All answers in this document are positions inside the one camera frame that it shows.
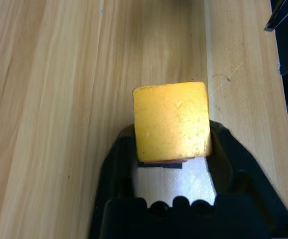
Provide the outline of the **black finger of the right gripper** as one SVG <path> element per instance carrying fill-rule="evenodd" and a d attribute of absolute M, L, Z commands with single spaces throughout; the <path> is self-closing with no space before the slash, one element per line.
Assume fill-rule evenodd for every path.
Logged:
<path fill-rule="evenodd" d="M 288 17 L 288 0 L 278 0 L 273 6 L 272 15 L 269 18 L 264 31 L 272 32 L 282 21 Z"/>

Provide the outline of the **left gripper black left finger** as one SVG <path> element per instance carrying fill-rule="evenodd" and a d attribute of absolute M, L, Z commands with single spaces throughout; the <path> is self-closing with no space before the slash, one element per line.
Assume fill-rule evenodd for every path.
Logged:
<path fill-rule="evenodd" d="M 124 128 L 105 158 L 97 189 L 97 199 L 133 199 L 136 197 L 137 146 L 135 127 Z"/>

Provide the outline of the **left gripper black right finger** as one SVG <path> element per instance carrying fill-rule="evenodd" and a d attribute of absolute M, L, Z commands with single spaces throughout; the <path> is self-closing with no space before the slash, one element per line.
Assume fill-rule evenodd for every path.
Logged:
<path fill-rule="evenodd" d="M 245 195 L 267 222 L 288 222 L 287 207 L 253 155 L 216 121 L 210 121 L 210 135 L 206 160 L 215 191 Z"/>

